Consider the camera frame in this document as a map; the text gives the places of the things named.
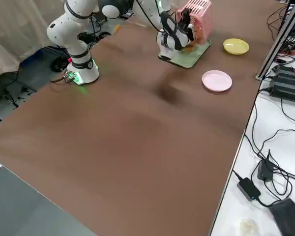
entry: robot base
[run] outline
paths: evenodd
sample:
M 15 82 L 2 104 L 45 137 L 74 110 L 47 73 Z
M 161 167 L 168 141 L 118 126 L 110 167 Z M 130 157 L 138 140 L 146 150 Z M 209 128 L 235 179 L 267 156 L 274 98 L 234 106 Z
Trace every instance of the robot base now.
M 188 68 L 191 68 L 198 61 L 198 59 L 202 56 L 202 54 L 208 49 L 210 45 L 211 45 L 210 40 L 208 40 L 203 45 L 197 44 L 196 46 L 194 46 L 195 48 L 193 49 L 192 52 L 186 53 L 184 51 L 180 51 L 177 54 L 175 54 L 171 60 L 162 59 L 160 54 L 158 55 L 158 57 L 161 60 L 164 60 L 174 65 L 178 65 L 188 69 Z
M 88 84 L 88 83 L 92 83 L 95 80 L 98 79 L 99 77 L 99 72 L 98 72 L 98 67 L 95 64 L 95 61 L 93 60 L 94 66 L 92 67 L 92 69 L 78 69 L 75 68 L 72 63 L 70 63 L 67 67 L 68 72 L 73 72 L 74 73 L 74 80 L 73 82 L 75 82 L 78 85 L 82 85 L 82 84 Z

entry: pink plate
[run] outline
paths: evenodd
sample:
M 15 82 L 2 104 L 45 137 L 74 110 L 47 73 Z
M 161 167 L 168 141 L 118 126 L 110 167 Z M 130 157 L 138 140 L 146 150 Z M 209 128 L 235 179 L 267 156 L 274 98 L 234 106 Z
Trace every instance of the pink plate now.
M 205 87 L 214 92 L 223 92 L 232 86 L 231 77 L 220 70 L 209 70 L 202 76 Z

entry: power adapter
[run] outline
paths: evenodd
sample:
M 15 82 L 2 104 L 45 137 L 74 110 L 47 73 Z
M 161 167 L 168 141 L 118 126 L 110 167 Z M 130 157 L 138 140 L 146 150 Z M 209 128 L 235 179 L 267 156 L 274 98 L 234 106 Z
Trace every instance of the power adapter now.
M 258 166 L 258 179 L 269 182 L 273 180 L 274 164 L 267 158 L 262 160 Z
M 250 202 L 253 200 L 259 199 L 261 192 L 254 185 L 254 183 L 247 177 L 246 178 L 240 177 L 239 174 L 237 174 L 234 170 L 233 172 L 239 179 L 237 187 L 240 189 L 240 191 L 243 193 L 246 199 Z

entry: yellow plate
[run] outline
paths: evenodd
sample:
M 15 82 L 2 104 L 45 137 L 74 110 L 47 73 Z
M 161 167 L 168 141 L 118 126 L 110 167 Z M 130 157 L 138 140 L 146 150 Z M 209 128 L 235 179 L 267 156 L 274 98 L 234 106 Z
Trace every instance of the yellow plate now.
M 238 38 L 226 39 L 223 43 L 226 52 L 234 55 L 242 55 L 249 51 L 249 45 Z

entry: white table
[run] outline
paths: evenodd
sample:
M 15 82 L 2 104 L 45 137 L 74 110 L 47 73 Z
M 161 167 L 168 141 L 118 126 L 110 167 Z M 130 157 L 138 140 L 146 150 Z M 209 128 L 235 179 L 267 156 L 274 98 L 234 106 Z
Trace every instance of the white table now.
M 286 66 L 295 68 L 295 62 Z M 269 82 L 264 81 L 261 88 L 267 88 Z M 295 129 L 295 122 L 288 119 L 281 111 L 280 99 L 270 97 L 267 92 L 262 92 L 256 99 L 258 111 L 258 119 L 255 125 L 254 137 L 258 148 L 262 142 L 271 137 L 278 129 Z M 283 100 L 284 111 L 295 119 L 295 103 Z M 256 112 L 253 110 L 249 119 L 245 134 L 251 140 L 252 124 L 256 117 Z M 295 132 L 280 132 L 275 138 L 266 143 L 263 154 L 267 155 L 268 149 L 271 149 L 271 154 L 278 161 L 281 168 L 285 171 L 295 174 Z M 239 144 L 239 148 L 234 161 L 234 170 L 241 177 L 250 177 L 253 169 L 259 162 L 259 158 L 252 151 L 246 138 L 243 138 Z M 261 191 L 260 199 L 265 204 L 270 204 L 276 199 L 264 187 L 264 183 L 256 176 L 253 177 L 254 184 Z M 284 183 L 281 176 L 274 175 L 274 180 L 278 183 Z M 291 180 L 293 191 L 290 198 L 295 202 L 295 180 Z M 240 235 L 239 223 L 244 219 L 254 220 L 259 229 L 260 236 L 280 236 L 273 217 L 268 208 L 261 206 L 257 201 L 249 202 L 240 192 L 236 184 L 238 179 L 234 173 L 230 175 L 229 182 L 226 185 L 224 197 L 221 202 L 220 209 L 217 213 L 216 221 L 213 226 L 211 236 L 237 236 Z M 267 184 L 274 192 L 271 183 Z

